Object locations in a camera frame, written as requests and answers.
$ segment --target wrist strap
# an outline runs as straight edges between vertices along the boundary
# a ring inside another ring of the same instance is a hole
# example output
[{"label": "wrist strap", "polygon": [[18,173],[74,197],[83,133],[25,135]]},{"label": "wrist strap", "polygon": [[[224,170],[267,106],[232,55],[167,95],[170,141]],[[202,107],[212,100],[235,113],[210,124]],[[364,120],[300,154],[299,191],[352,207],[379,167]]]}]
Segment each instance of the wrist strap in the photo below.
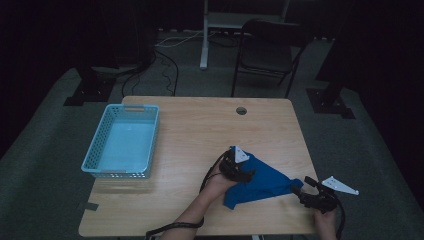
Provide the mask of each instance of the wrist strap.
[{"label": "wrist strap", "polygon": [[158,229],[150,230],[146,232],[146,238],[145,240],[150,240],[152,235],[158,234],[163,231],[167,231],[169,229],[173,228],[200,228],[203,226],[203,223],[205,222],[205,218],[202,218],[202,220],[199,223],[185,223],[185,222],[175,222],[168,225],[165,225],[163,227],[160,227]]}]

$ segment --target blue cloth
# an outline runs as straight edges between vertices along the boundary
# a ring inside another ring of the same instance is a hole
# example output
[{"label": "blue cloth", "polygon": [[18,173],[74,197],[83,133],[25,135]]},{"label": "blue cloth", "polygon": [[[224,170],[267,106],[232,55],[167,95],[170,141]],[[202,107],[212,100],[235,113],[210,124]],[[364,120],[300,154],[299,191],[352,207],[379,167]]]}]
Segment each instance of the blue cloth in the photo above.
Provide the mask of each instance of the blue cloth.
[{"label": "blue cloth", "polygon": [[248,183],[240,182],[227,190],[224,198],[224,205],[230,209],[239,203],[246,203],[261,200],[270,197],[276,197],[292,193],[290,186],[297,185],[299,188],[303,186],[303,182],[299,179],[290,180],[283,173],[268,166],[266,163],[257,159],[253,154],[245,153],[250,157],[243,163],[240,168],[242,171],[252,171],[256,169],[256,173]]}]

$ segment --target chair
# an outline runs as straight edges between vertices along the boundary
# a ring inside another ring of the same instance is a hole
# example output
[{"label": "chair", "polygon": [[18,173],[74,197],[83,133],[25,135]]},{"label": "chair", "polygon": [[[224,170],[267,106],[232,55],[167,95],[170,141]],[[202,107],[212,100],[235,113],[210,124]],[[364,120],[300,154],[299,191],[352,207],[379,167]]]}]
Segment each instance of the chair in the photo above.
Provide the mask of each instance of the chair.
[{"label": "chair", "polygon": [[310,35],[299,24],[252,19],[241,29],[240,44],[231,89],[231,97],[237,82],[239,67],[247,73],[260,73],[281,77],[278,86],[291,73],[285,98],[288,97],[299,59]]}]

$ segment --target metal stand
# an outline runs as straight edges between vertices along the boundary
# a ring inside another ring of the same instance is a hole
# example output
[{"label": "metal stand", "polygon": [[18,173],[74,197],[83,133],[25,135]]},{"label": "metal stand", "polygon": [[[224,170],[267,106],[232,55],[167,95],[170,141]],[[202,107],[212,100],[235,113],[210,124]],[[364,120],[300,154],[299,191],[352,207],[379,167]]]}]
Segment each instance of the metal stand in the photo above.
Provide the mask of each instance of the metal stand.
[{"label": "metal stand", "polygon": [[84,102],[107,102],[116,82],[115,78],[98,79],[91,67],[77,67],[81,82],[63,106],[82,106]]},{"label": "metal stand", "polygon": [[352,109],[340,97],[340,84],[329,84],[326,89],[307,88],[306,92],[315,113],[340,114],[345,119],[355,119]]}]

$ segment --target desk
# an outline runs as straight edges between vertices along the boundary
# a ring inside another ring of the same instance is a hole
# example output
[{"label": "desk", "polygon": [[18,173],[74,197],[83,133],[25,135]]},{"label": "desk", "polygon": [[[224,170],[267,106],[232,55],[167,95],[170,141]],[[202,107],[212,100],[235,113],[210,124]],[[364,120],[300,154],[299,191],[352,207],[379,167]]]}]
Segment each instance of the desk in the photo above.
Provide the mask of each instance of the desk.
[{"label": "desk", "polygon": [[250,19],[265,19],[275,22],[284,22],[290,0],[284,0],[281,15],[264,15],[264,14],[243,14],[243,13],[229,13],[229,12],[209,12],[208,0],[204,0],[204,14],[203,14],[203,43],[202,55],[200,57],[200,69],[206,70],[208,68],[209,56],[209,41],[208,32],[209,27],[215,28],[235,28],[241,29],[243,24]]},{"label": "desk", "polygon": [[[316,179],[287,99],[129,96],[123,103],[160,107],[151,178],[96,179],[88,201],[99,206],[84,212],[79,227],[84,237],[144,236],[171,223],[197,196],[206,172],[231,145],[240,145],[289,178]],[[238,107],[247,113],[237,114]],[[198,235],[315,232],[312,211],[294,194],[239,204],[235,210],[222,201],[209,208]]]}]

